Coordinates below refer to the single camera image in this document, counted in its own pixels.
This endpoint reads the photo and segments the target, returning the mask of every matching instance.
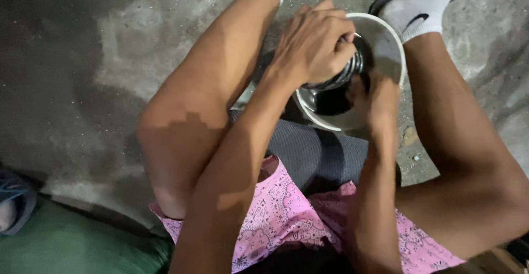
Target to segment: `forearm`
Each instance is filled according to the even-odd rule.
[[[229,272],[239,230],[252,201],[262,159],[294,85],[270,68],[244,113],[200,176],[174,265],[193,272]]]
[[[369,142],[354,204],[349,211],[349,245],[362,273],[400,273],[395,221],[394,130]]]

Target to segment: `hand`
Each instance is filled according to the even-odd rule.
[[[286,71],[296,88],[327,81],[356,51],[354,31],[353,22],[334,8],[332,0],[322,0],[314,8],[304,5],[283,33],[270,67]]]
[[[360,76],[353,75],[347,99],[357,112],[366,117],[372,137],[388,137],[386,133],[394,136],[397,129],[400,88],[392,79],[377,71],[372,71],[369,78],[371,84],[369,92],[366,93]]]

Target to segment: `dark liquid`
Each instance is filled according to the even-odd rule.
[[[353,43],[356,46],[358,52],[362,54],[364,62],[363,72],[360,75],[353,75],[353,77],[361,77],[362,83],[366,88],[366,92],[369,92],[369,88],[371,86],[369,71],[374,66],[373,52],[367,41],[359,37],[355,37]],[[347,82],[335,89],[319,91],[314,99],[314,103],[316,105],[316,114],[334,116],[343,114],[350,110],[351,104],[346,98],[348,88],[349,83]]]
[[[340,115],[351,109],[346,98],[348,84],[336,89],[321,91],[316,95],[316,114],[333,116]]]

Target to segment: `green sack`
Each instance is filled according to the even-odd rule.
[[[137,237],[39,198],[15,235],[0,237],[3,274],[167,272],[170,240]]]

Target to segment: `bowl rim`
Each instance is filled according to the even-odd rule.
[[[367,19],[371,19],[371,20],[374,20],[376,22],[379,22],[382,26],[384,26],[387,30],[389,30],[389,33],[392,34],[393,38],[397,42],[397,46],[398,46],[399,53],[400,53],[400,58],[402,59],[402,65],[401,65],[401,68],[400,68],[400,79],[399,79],[399,83],[398,83],[399,87],[402,90],[402,85],[404,83],[404,78],[407,75],[407,65],[406,65],[406,56],[405,56],[405,53],[404,53],[404,48],[402,46],[402,41],[400,41],[400,37],[398,36],[398,34],[395,32],[393,27],[391,27],[386,21],[380,19],[377,16],[373,16],[373,15],[366,14],[366,13],[348,13],[348,14],[346,14],[346,18],[352,18],[352,17],[363,17],[363,18],[367,18]],[[349,130],[349,129],[345,129],[345,128],[341,129],[341,128],[336,127],[336,126],[324,124],[324,123],[320,122],[319,120],[313,118],[312,115],[315,115],[315,113],[314,112],[310,112],[310,110],[307,109],[306,104],[304,104],[304,101],[301,98],[301,95],[300,95],[300,92],[299,92],[299,88],[296,89],[295,100],[296,100],[296,103],[298,104],[298,107],[300,107],[301,110],[304,112],[304,115],[307,115],[308,118],[310,119],[310,121],[314,122],[317,126],[322,127],[324,129],[329,129],[329,130],[332,130],[332,131],[336,131],[336,132]]]

